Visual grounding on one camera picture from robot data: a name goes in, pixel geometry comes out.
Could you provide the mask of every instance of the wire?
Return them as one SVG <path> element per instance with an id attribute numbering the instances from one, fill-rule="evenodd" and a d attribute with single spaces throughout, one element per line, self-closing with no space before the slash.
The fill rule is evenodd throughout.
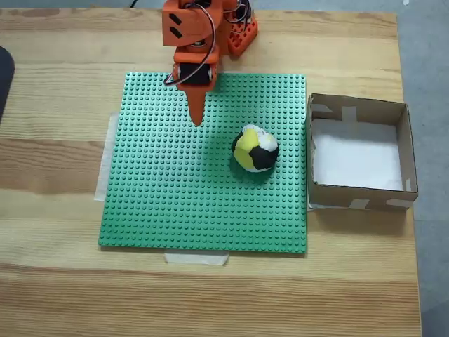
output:
<path id="1" fill-rule="evenodd" d="M 238 10 L 238 9 L 240 8 L 240 6 L 241 6 L 241 0 L 239 0 L 239 4 L 237 5 L 236 8 L 231 9 L 230 11 L 223 11 L 223 13 L 232 13 L 232 12 L 235 12 L 236 10 Z"/>
<path id="2" fill-rule="evenodd" d="M 241 4 L 240 7 L 245 7 L 245 13 L 241 16 L 241 18 L 235 19 L 235 20 L 229 20 L 226 18 L 226 21 L 229 23 L 241 23 L 243 20 L 246 19 L 246 16 L 248 15 L 248 6 L 245 4 Z"/>
<path id="3" fill-rule="evenodd" d="M 209 23 L 210 23 L 210 28 L 212 29 L 212 44 L 210 45 L 210 48 L 209 48 L 206 56 L 204 56 L 203 60 L 199 63 L 198 67 L 193 72 L 188 74 L 186 77 L 183 77 L 183 78 L 180 77 L 179 79 L 169 82 L 173 78 L 173 73 L 171 73 L 163 80 L 163 83 L 166 86 L 176 86 L 178 84 L 181 84 L 182 82 L 185 82 L 190 77 L 194 76 L 201 69 L 201 67 L 203 67 L 205 65 L 206 61 L 208 60 L 209 56 L 212 54 L 213 49 L 215 47 L 215 40 L 217 38 L 217 36 L 216 36 L 217 34 L 215 32 L 215 24 L 213 23 L 212 17 L 210 16 L 208 11 L 202 5 L 197 4 L 196 2 L 191 2 L 185 8 L 191 8 L 192 6 L 196 6 L 199 9 L 201 9 L 203 11 L 203 13 L 208 17 Z"/>

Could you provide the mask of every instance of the white tape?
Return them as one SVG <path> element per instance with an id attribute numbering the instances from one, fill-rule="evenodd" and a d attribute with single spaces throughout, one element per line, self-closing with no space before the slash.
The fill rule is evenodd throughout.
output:
<path id="1" fill-rule="evenodd" d="M 408 209 L 411 206 L 413 206 L 413 202 L 412 201 L 408 201 L 408 200 L 390 199 L 390 200 L 387 200 L 387 205 L 397 206 L 397 207 L 404 207 L 404 208 Z"/>
<path id="2" fill-rule="evenodd" d="M 406 191 L 412 192 L 412 184 L 410 183 L 410 179 L 406 180 Z"/>
<path id="3" fill-rule="evenodd" d="M 109 126 L 107 127 L 105 147 L 101 157 L 100 172 L 98 172 L 97 190 L 95 191 L 94 200 L 104 201 L 106 199 L 107 184 L 109 182 L 109 172 L 111 171 L 112 153 L 115 145 L 115 135 L 119 124 L 119 113 L 116 112 L 109 118 Z"/>
<path id="4" fill-rule="evenodd" d="M 351 209 L 365 209 L 366 205 L 368 205 L 368 202 L 370 202 L 369 199 L 354 199 L 351 204 L 349 205 L 349 208 Z"/>
<path id="5" fill-rule="evenodd" d="M 190 263 L 197 265 L 224 265 L 228 257 L 228 251 L 166 249 L 164 253 L 164 258 L 167 263 Z"/>
<path id="6" fill-rule="evenodd" d="M 334 111 L 329 109 L 328 106 L 324 105 L 324 104 L 312 104 L 311 110 L 312 110 L 312 112 L 329 112 L 331 114 L 334 113 Z"/>
<path id="7" fill-rule="evenodd" d="M 343 121 L 357 121 L 357 107 L 342 107 Z"/>
<path id="8" fill-rule="evenodd" d="M 308 211 L 313 211 L 314 209 L 348 209 L 347 207 L 341 206 L 327 206 L 320 204 L 309 204 L 310 209 Z"/>

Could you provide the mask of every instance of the floor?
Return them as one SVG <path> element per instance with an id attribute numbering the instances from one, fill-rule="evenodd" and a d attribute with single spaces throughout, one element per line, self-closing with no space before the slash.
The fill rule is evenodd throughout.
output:
<path id="1" fill-rule="evenodd" d="M 415 203 L 424 337 L 449 336 L 449 0 L 251 0 L 256 9 L 398 14 L 403 87 L 412 114 L 420 197 Z M 126 7 L 132 0 L 0 0 L 0 8 Z M 160 8 L 139 0 L 136 8 Z"/>

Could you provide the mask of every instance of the white paper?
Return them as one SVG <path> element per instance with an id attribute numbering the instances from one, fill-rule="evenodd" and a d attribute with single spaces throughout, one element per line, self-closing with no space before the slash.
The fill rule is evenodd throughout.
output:
<path id="1" fill-rule="evenodd" d="M 312 134 L 318 184 L 403 190 L 394 126 L 315 119 Z"/>

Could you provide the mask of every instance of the ball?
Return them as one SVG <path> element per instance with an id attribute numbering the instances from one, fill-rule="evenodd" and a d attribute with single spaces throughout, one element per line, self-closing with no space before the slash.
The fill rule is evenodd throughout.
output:
<path id="1" fill-rule="evenodd" d="M 232 154 L 247 171 L 263 172 L 276 163 L 279 145 L 275 137 L 256 125 L 246 125 L 231 145 Z"/>

